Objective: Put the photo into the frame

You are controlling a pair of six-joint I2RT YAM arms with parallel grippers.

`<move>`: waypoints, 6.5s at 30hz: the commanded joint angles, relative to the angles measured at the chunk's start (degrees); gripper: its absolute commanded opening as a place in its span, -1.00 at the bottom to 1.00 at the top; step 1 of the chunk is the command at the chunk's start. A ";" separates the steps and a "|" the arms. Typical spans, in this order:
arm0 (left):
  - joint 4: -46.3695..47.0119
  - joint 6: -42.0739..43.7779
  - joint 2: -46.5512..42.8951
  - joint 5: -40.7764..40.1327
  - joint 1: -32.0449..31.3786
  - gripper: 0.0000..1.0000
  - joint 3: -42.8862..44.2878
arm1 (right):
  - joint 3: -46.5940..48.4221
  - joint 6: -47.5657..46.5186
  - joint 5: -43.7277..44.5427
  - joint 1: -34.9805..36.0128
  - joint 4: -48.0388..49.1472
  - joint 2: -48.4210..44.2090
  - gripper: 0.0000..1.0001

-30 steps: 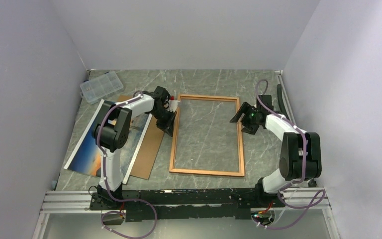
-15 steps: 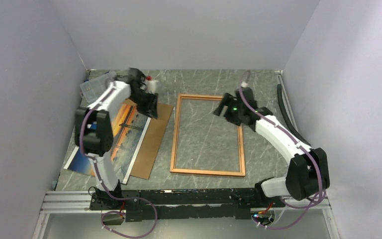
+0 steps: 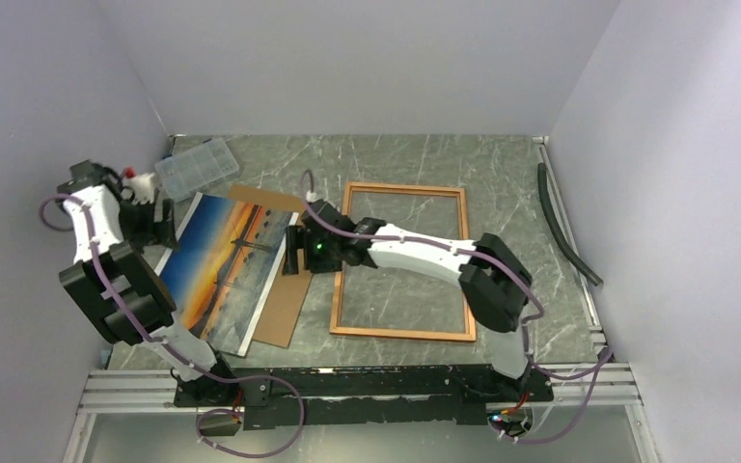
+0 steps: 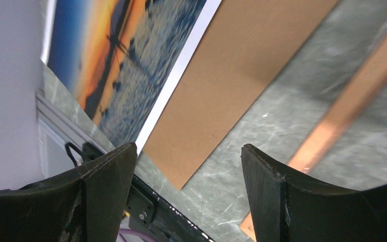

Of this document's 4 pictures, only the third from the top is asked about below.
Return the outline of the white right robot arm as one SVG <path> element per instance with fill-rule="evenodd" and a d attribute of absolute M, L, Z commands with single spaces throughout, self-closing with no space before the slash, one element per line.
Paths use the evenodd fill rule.
<path fill-rule="evenodd" d="M 528 337 L 520 321 L 533 278 L 500 237 L 440 238 L 378 218 L 355 222 L 324 200 L 303 205 L 300 224 L 285 231 L 284 274 L 334 273 L 349 265 L 406 270 L 452 284 L 474 320 L 495 336 L 490 364 L 496 395 L 514 400 L 527 391 Z"/>

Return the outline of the orange wooden picture frame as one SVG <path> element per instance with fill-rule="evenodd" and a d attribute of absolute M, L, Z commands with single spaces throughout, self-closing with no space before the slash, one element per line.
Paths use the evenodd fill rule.
<path fill-rule="evenodd" d="M 456 201 L 457 227 L 459 238 L 447 239 L 431 237 L 424 242 L 424 234 L 403 230 L 395 225 L 382 228 L 385 232 L 392 232 L 393 241 L 383 240 L 370 247 L 370 254 L 374 259 L 380 258 L 380 268 L 394 268 L 409 270 L 421 275 L 444 281 L 460 288 L 459 266 L 463 263 L 461 249 L 471 250 L 472 240 L 469 238 L 468 211 L 466 192 L 462 187 L 450 186 L 423 186 L 393 183 L 374 183 L 363 181 L 349 181 L 344 187 L 343 214 L 350 213 L 355 193 L 392 194 L 410 196 L 428 196 L 451 198 Z M 430 340 L 473 342 L 477 337 L 476 320 L 468 304 L 462 305 L 463 330 L 461 332 L 439 332 L 414 329 L 394 328 L 365 328 L 342 325 L 343 296 L 345 288 L 345 274 L 339 272 L 335 277 L 335 292 L 333 295 L 329 332 L 332 335 L 377 337 L 387 339 Z"/>

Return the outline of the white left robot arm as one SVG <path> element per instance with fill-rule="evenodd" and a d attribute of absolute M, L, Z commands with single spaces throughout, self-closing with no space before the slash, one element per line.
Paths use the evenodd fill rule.
<path fill-rule="evenodd" d="M 177 304 L 143 256 L 175 250 L 174 202 L 156 175 L 121 174 L 92 160 L 69 169 L 51 202 L 69 217 L 76 249 L 59 281 L 97 332 L 112 344 L 141 345 L 167 362 L 184 389 L 215 405 L 230 402 L 237 378 L 220 353 L 177 319 Z"/>

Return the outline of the sunset landscape photo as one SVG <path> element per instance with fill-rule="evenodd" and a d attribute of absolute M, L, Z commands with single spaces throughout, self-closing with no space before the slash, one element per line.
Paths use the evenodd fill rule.
<path fill-rule="evenodd" d="M 194 196 L 177 229 L 178 248 L 155 268 L 191 334 L 218 351 L 247 354 L 297 218 L 268 205 Z"/>

